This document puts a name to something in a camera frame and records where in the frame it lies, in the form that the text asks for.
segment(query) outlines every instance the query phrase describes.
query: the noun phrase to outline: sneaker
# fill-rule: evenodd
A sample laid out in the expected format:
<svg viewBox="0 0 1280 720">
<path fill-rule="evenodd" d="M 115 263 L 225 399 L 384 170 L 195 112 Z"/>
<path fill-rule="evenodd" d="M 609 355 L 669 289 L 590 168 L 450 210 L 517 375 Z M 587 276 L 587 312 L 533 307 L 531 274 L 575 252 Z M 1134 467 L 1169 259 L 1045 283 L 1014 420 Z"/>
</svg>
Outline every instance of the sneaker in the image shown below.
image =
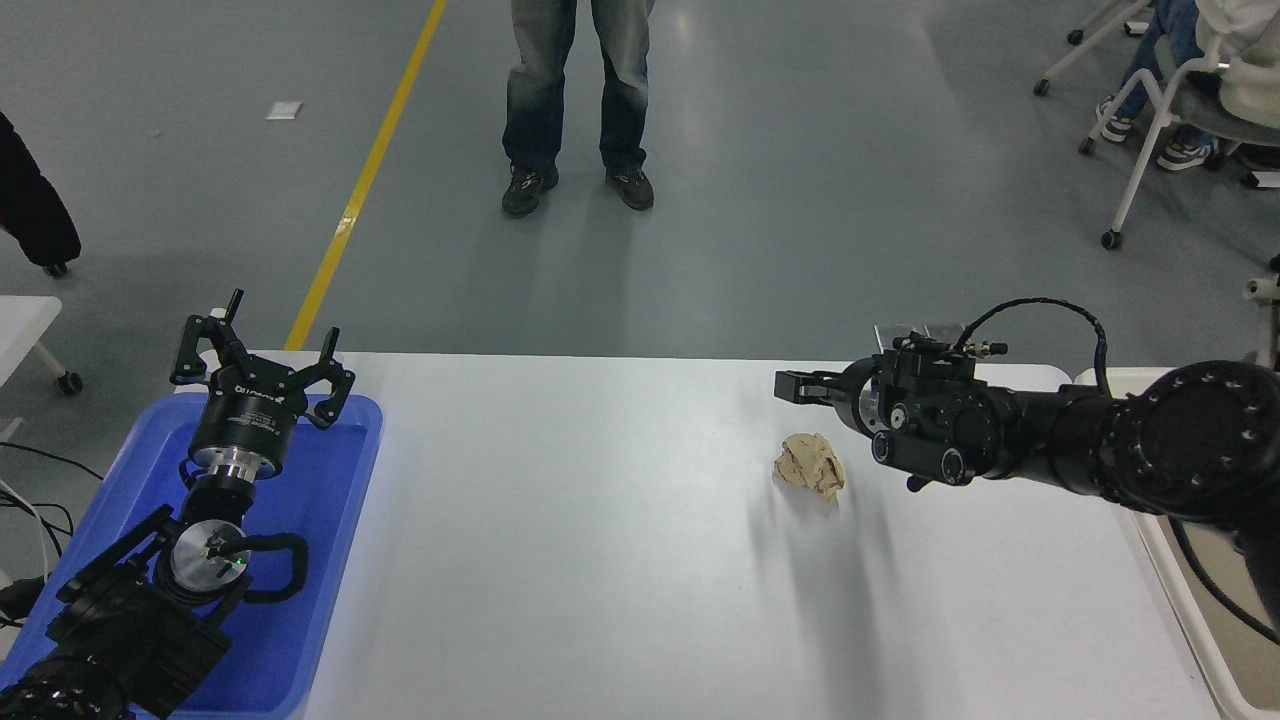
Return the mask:
<svg viewBox="0 0 1280 720">
<path fill-rule="evenodd" d="M 622 201 L 632 210 L 648 210 L 653 208 L 653 184 L 645 177 L 644 170 L 634 173 L 604 173 L 605 179 L 618 191 Z"/>
<path fill-rule="evenodd" d="M 556 165 L 545 174 L 540 176 L 524 165 L 511 167 L 511 186 L 502 196 L 502 209 L 508 215 L 520 218 L 538 209 L 538 202 L 543 193 L 556 187 L 559 182 L 559 172 Z"/>
<path fill-rule="evenodd" d="M 1203 165 L 1204 160 L 1208 160 L 1216 147 L 1216 140 L 1208 142 L 1207 145 L 1197 145 L 1194 147 L 1181 145 L 1179 142 L 1170 142 L 1160 152 L 1160 158 L 1156 158 L 1156 164 L 1166 170 L 1185 170 L 1187 168 Z"/>
<path fill-rule="evenodd" d="M 1098 106 L 1093 109 L 1093 115 L 1102 119 L 1106 115 L 1107 105 L 1115 100 L 1115 95 L 1107 95 L 1098 102 Z M 1133 118 L 1120 118 L 1117 115 L 1111 115 L 1111 118 L 1102 124 L 1102 137 L 1110 140 L 1111 142 L 1124 142 L 1129 133 L 1133 132 Z"/>
</svg>

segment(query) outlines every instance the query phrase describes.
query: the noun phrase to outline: black pants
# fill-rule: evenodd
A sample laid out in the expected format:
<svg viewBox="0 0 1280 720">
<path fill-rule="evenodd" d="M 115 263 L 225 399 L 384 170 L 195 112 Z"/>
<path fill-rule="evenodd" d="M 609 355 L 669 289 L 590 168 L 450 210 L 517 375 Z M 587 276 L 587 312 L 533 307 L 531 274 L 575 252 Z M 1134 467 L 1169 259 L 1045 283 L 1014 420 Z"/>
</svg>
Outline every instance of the black pants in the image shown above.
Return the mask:
<svg viewBox="0 0 1280 720">
<path fill-rule="evenodd" d="M 36 160 L 0 113 L 0 227 L 18 238 L 36 265 L 79 258 L 79 236 L 58 191 L 40 174 Z"/>
</svg>

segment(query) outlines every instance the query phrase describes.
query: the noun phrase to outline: white jacket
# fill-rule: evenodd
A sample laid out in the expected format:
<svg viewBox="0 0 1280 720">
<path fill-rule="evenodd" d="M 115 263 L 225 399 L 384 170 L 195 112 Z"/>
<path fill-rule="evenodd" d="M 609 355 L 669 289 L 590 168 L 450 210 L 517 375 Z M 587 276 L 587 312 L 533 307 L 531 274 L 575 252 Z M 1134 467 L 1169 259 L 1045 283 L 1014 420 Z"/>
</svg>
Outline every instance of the white jacket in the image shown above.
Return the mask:
<svg viewBox="0 0 1280 720">
<path fill-rule="evenodd" d="M 1280 12 L 1280 0 L 1196 0 L 1201 19 L 1196 23 L 1196 44 L 1208 46 L 1212 32 L 1222 33 L 1220 50 L 1230 60 L 1257 42 L 1271 18 Z"/>
<path fill-rule="evenodd" d="M 1257 42 L 1231 59 L 1219 100 L 1238 118 L 1280 128 L 1280 14 Z"/>
</svg>

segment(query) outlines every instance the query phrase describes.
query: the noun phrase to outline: yellow floor line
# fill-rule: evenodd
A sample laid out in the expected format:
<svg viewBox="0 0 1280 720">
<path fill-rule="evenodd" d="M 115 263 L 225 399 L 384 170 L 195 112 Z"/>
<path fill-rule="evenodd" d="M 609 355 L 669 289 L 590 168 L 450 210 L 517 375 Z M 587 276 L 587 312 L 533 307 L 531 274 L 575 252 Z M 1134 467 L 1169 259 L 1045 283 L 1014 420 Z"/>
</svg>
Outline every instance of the yellow floor line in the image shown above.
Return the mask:
<svg viewBox="0 0 1280 720">
<path fill-rule="evenodd" d="M 426 49 L 431 45 L 431 37 L 435 35 L 435 27 L 440 24 L 440 14 L 444 13 L 444 5 L 447 4 L 448 0 L 435 0 L 431 14 L 428 15 L 426 24 L 422 26 L 422 33 L 417 37 L 417 45 L 413 46 L 413 54 L 404 67 L 404 74 L 401 76 L 399 87 L 396 88 L 392 105 L 387 109 L 387 117 L 383 118 L 383 127 L 378 131 L 374 147 L 369 151 L 369 158 L 365 159 L 365 168 L 360 170 L 356 188 L 351 191 L 351 200 L 347 201 L 347 209 L 342 213 L 338 229 L 333 233 L 329 250 L 325 251 L 324 259 L 320 261 L 320 269 L 316 270 L 316 277 L 311 281 L 311 290 L 307 291 L 307 297 L 302 301 L 302 307 L 298 310 L 298 316 L 293 320 L 293 329 L 289 331 L 289 338 L 284 341 L 285 350 L 302 350 L 302 343 L 306 342 L 307 334 L 311 333 L 311 324 L 315 323 L 316 313 L 320 311 L 320 304 L 324 302 L 324 296 L 329 292 L 329 283 L 333 281 L 333 274 L 338 270 L 338 261 L 342 260 L 342 254 L 347 250 L 351 231 L 356 227 L 356 220 L 360 219 L 360 210 L 365 206 L 365 199 L 369 196 L 369 188 L 374 184 L 374 178 L 378 177 L 378 168 L 383 164 L 383 155 L 387 154 L 387 146 L 392 141 L 392 135 L 396 133 L 396 123 L 399 122 L 401 113 L 404 110 L 404 102 L 408 100 L 408 94 L 413 90 L 417 70 L 422 65 L 422 58 L 426 55 Z"/>
</svg>

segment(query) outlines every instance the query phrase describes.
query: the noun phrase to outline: chair caster wheel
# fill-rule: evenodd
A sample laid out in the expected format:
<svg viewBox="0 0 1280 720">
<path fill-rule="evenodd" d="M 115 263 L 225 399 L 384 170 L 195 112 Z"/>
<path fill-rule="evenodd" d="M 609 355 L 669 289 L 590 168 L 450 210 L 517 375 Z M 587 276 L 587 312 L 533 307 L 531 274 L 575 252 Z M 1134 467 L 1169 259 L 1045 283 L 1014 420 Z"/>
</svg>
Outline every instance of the chair caster wheel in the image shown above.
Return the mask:
<svg viewBox="0 0 1280 720">
<path fill-rule="evenodd" d="M 58 389 L 63 391 L 63 395 L 79 395 L 79 391 L 84 389 L 84 382 L 76 373 L 63 373 L 58 378 Z"/>
</svg>

